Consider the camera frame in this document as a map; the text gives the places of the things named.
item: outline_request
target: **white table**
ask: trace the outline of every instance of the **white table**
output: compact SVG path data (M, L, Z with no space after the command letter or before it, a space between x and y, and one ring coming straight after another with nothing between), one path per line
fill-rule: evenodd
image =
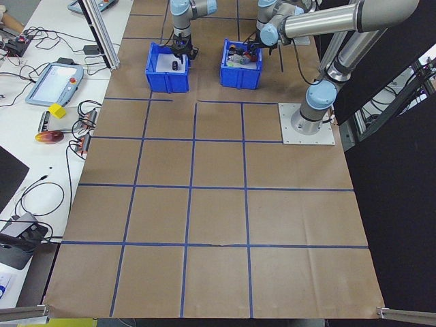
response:
M55 30L92 40L93 36L84 16L69 11L67 9L69 3L69 0L42 0L27 24L26 29L30 27L43 27L47 30ZM132 0L119 0L113 8L102 13L106 28L114 44L121 44L132 3ZM95 42L78 40L64 35L63 37L74 50L82 49L85 44L95 44ZM66 44L58 44L52 50L42 50L35 47L36 43L31 42L24 57L21 59L22 64L37 67L43 63L56 61L59 57L71 58L77 63L84 63L85 55L83 52L73 53ZM44 42L42 45L50 46L50 42ZM11 60L15 64L18 63L18 59ZM102 58L94 59L94 62L95 60L102 61ZM104 65L93 65L91 67L95 70L103 68ZM0 67L0 72L17 74L19 70L19 67L14 66L8 60ZM70 114L75 112L77 105L86 99L102 103L109 78L109 69L104 69L92 76L87 75L85 72L78 91L74 94L71 102L65 106L67 112ZM0 105L10 104L27 83L27 81L14 76L0 76L0 94L6 96L6 99L0 101ZM19 191L22 191L25 187L46 174L48 178L45 181L58 183L62 186L65 191L65 199L62 205L54 213L38 219L39 221L49 223L54 229L55 236L62 236L69 210L69 181L65 150L68 141L72 140L72 137L67 134L60 143L49 145L35 141L42 113L47 108L30 105L25 102L25 97L31 90L31 87L30 85L26 89L25 93L18 98L12 107L0 108L0 145L30 168ZM83 106L85 111L93 107L91 105ZM83 165L83 160L73 153L69 154L73 196L76 192ZM11 214L14 212L14 201L18 198L19 194L0 213L0 219L9 219L11 217ZM26 205L34 213L45 213L53 209L60 199L61 192L58 188L44 185L32 191L26 197ZM0 264L0 273L5 272L15 275L12 286L7 289L3 298L0 299L0 308L16 306L29 265L30 262L24 269L16 270Z

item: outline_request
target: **metal clamp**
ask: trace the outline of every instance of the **metal clamp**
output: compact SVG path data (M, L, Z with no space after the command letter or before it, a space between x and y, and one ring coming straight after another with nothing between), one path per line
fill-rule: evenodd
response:
M436 313L377 308L380 319L436 326Z

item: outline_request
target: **black panel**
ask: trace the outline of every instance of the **black panel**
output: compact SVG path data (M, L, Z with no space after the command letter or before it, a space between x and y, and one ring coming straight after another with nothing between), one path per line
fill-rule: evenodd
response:
M391 309L436 312L436 95L346 152Z
M29 168L0 146L0 212L24 181Z

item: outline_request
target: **red object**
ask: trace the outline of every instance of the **red object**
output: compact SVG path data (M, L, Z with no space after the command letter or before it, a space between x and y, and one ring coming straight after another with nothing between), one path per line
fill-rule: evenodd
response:
M63 133L61 131L42 131L36 134L35 140L45 144L54 144L63 140Z

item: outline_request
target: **tablet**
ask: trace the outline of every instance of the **tablet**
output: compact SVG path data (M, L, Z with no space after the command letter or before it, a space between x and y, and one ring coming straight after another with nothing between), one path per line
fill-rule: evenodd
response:
M28 104L64 106L76 92L83 78L83 68L77 65L51 63L41 73L40 78L26 97Z

